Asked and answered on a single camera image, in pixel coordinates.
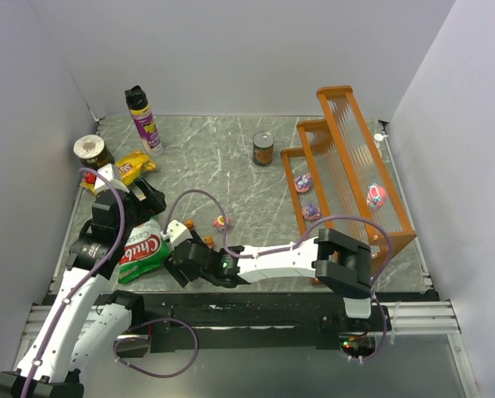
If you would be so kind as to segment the pink figure with green hat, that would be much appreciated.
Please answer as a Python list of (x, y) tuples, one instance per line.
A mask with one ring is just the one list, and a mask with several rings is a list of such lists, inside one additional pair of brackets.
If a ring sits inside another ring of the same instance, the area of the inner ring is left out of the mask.
[(213, 222), (212, 225), (218, 230), (223, 231), (226, 226), (231, 223), (231, 219), (227, 216), (218, 216)]

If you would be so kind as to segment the purple cat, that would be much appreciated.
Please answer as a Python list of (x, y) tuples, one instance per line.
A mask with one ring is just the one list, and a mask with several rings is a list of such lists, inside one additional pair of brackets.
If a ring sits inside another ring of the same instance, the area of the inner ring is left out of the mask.
[(307, 221), (315, 221), (322, 215), (320, 208), (312, 202), (309, 202), (302, 207), (301, 214)]

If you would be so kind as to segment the purple bunny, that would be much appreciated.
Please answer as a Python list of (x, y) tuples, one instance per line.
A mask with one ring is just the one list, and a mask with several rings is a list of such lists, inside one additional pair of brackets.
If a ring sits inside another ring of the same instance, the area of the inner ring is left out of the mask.
[(294, 179), (294, 188), (297, 193), (306, 193), (309, 191), (313, 183), (313, 177), (310, 172), (298, 176)]

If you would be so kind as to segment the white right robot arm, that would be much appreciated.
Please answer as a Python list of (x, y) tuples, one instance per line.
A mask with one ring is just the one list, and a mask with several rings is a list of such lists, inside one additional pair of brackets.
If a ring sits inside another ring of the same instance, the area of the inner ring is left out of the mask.
[(173, 247), (164, 266), (182, 287), (195, 279), (233, 289), (263, 279), (315, 278), (342, 297), (347, 317), (371, 316), (371, 248), (333, 229), (321, 229), (298, 245), (245, 245), (230, 251), (185, 239)]

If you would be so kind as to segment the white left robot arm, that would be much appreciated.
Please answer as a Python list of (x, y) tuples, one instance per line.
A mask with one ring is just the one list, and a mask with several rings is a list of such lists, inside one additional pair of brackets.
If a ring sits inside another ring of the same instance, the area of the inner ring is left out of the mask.
[(112, 342), (143, 317), (143, 298), (117, 291), (107, 312), (82, 330), (132, 230), (166, 210), (163, 192), (143, 177), (135, 184), (141, 197), (118, 180), (96, 195), (92, 217), (69, 249), (59, 292), (41, 330), (17, 368), (0, 372), (0, 397), (82, 397), (87, 361), (101, 343)]

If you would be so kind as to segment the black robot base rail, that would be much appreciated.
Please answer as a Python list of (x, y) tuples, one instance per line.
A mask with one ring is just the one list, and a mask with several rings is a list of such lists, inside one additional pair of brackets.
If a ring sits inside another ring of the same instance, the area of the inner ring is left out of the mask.
[(125, 334), (151, 337), (152, 353), (200, 349), (315, 347), (338, 350), (348, 337), (390, 332), (394, 314), (388, 303), (437, 303), (435, 291), (378, 293), (367, 318), (351, 318), (335, 293), (155, 293), (117, 290), (101, 294), (85, 311), (110, 302), (134, 305), (136, 318)]

